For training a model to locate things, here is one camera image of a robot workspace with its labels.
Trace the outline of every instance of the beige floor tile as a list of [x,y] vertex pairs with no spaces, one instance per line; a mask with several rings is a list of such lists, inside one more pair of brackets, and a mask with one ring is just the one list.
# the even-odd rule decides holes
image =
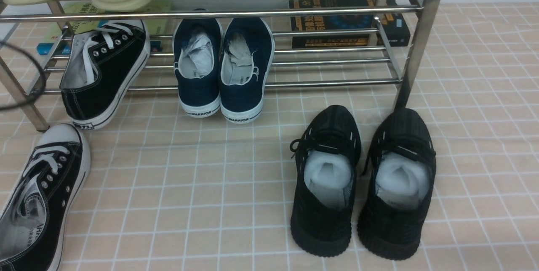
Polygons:
[[[406,18],[413,28],[416,18]],[[279,30],[290,24],[289,18],[267,21]],[[226,26],[229,19],[223,22]],[[109,125],[86,133],[92,171],[69,215],[62,270],[537,268],[537,27],[537,3],[442,5],[408,101],[427,122],[438,166],[423,227],[425,248],[412,258],[383,260],[365,250],[354,231],[348,251],[320,259],[302,252],[287,226],[297,175],[289,142],[301,137],[320,110],[342,104],[360,127],[361,171],[377,125],[391,112],[395,87],[267,91],[264,112],[245,126],[227,123],[220,114],[187,117],[172,93],[128,94]],[[46,23],[23,23],[10,42],[34,49],[47,29]],[[289,39],[277,43],[279,49],[289,47]],[[394,52],[403,63],[407,49]],[[23,84],[29,83],[33,73],[27,60],[5,49],[0,56]],[[278,61],[310,57],[279,56]],[[389,76],[377,69],[279,68],[268,79]],[[56,87],[60,79],[61,74],[52,74],[48,86]],[[174,85],[176,80],[168,71],[142,73],[136,84],[158,82]],[[0,103],[7,101],[0,86]],[[59,96],[43,97],[37,106],[51,123],[69,120]],[[38,137],[22,112],[0,114],[0,206]],[[367,182],[358,183],[353,223]]]

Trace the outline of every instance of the black rubber sole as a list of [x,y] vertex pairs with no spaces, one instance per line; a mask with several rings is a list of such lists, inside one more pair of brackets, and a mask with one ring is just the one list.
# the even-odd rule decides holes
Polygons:
[[391,244],[385,240],[372,234],[371,228],[363,227],[360,219],[358,221],[358,236],[361,243],[367,250],[380,256],[381,258],[388,260],[405,260],[412,257],[417,248],[419,248],[419,242],[417,244]]
[[325,258],[342,254],[348,248],[350,239],[352,238],[352,225],[350,224],[348,228],[349,234],[343,239],[334,242],[322,242],[317,240],[302,229],[296,217],[294,217],[294,212],[292,212],[292,217],[290,219],[290,231],[292,238],[294,238],[294,241],[300,248],[312,255]]

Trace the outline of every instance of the shoe lining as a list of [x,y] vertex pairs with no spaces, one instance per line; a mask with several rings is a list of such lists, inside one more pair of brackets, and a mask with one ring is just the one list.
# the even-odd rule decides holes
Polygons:
[[201,28],[194,32],[179,59],[179,71],[187,79],[200,79],[213,70],[214,54],[210,38]]
[[376,195],[398,210],[415,210],[429,190],[426,165],[395,153],[384,154],[376,175]]
[[25,251],[41,235],[46,221],[43,198],[34,177],[20,186],[19,194],[0,218],[0,261]]
[[71,55],[67,63],[66,71],[60,83],[62,89],[77,89],[87,85],[86,70],[83,58],[83,49],[86,41],[94,32],[82,33],[73,37]]
[[307,158],[305,185],[327,208],[340,211],[348,206],[352,177],[352,167],[345,156],[315,150]]

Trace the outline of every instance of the canvas sneaker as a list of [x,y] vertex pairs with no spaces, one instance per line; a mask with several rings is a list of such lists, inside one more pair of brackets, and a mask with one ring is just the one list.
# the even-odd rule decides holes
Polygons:
[[0,215],[0,270],[59,269],[66,218],[89,170],[88,142],[75,127],[42,136]]
[[208,117],[221,107],[219,53],[223,28],[216,19],[184,19],[173,36],[179,102],[191,117]]
[[141,20],[109,21],[75,35],[60,82],[75,127],[93,130],[108,124],[149,57],[150,36]]
[[361,140],[344,106],[329,106],[290,144],[298,182],[290,220],[292,237],[303,250],[336,256],[352,237],[352,208]]
[[230,22],[221,65],[221,112],[237,124],[250,123],[262,112],[264,87],[273,63],[275,40],[261,18]]
[[369,192],[359,221],[370,252],[404,260],[419,247],[436,174],[436,153],[425,122],[414,110],[395,110],[372,138]]

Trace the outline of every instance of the stainless steel shoe rack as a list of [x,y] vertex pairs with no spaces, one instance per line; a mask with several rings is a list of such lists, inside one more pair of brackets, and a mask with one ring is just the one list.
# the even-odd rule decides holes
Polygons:
[[[370,43],[376,43],[376,34],[379,34],[383,40],[383,45],[369,45],[366,47],[343,47],[343,48],[317,48],[317,49],[287,49],[277,50],[277,55],[293,55],[325,52],[369,52],[379,51],[383,53],[382,58],[359,58],[354,60],[312,60],[312,61],[297,61],[297,62],[274,62],[273,67],[280,66],[341,66],[344,64],[376,64],[380,63],[383,66],[388,66],[392,72],[392,77],[387,79],[362,79],[362,80],[339,80],[339,81],[311,81],[311,82],[278,82],[267,83],[268,88],[302,88],[302,87],[343,87],[352,85],[397,85],[398,92],[395,99],[394,108],[406,106],[410,95],[412,84],[416,78],[419,69],[420,61],[425,52],[425,46],[429,38],[429,34],[435,20],[435,15],[440,4],[440,0],[409,0],[410,5],[405,6],[385,6],[384,1],[377,1],[375,7],[359,7],[359,8],[313,8],[308,10],[267,10],[267,11],[175,11],[167,13],[99,13],[99,14],[64,14],[60,1],[79,1],[79,0],[55,0],[48,2],[48,6],[52,14],[35,14],[22,16],[0,16],[0,23],[8,22],[57,22],[63,30],[60,37],[53,45],[51,52],[45,57],[43,67],[48,74],[52,72],[61,72],[65,67],[56,66],[58,60],[69,59],[69,56],[60,56],[56,54],[56,49],[62,41],[69,43],[71,39],[70,21],[84,20],[103,20],[103,19],[177,19],[177,18],[235,18],[241,16],[329,16],[335,14],[375,14],[372,28],[367,29],[350,29],[340,31],[312,31],[312,32],[274,32],[275,37],[292,37],[296,35],[358,35],[369,34]],[[5,9],[6,4],[0,0],[0,13]],[[401,70],[392,53],[392,50],[387,40],[387,36],[381,26],[379,15],[381,13],[403,13],[414,12],[418,17],[418,23],[406,63]],[[163,35],[160,39],[171,39],[171,35]],[[166,58],[173,56],[171,53],[153,53],[154,58]],[[0,58],[0,82],[4,84],[8,92],[12,95],[15,101],[23,101],[25,96],[31,91],[37,89],[37,86],[42,81],[39,75],[36,75],[28,90],[24,90],[20,83],[8,69],[6,63]],[[145,70],[163,70],[169,69],[171,66],[147,66]],[[129,91],[137,92],[156,92],[156,91],[174,91],[177,86],[154,86],[154,87],[131,87]],[[47,89],[46,94],[60,94],[58,89]],[[29,118],[29,121],[35,126],[38,131],[46,131],[49,127],[46,120],[42,117],[39,110],[34,106],[26,106],[23,112]]]

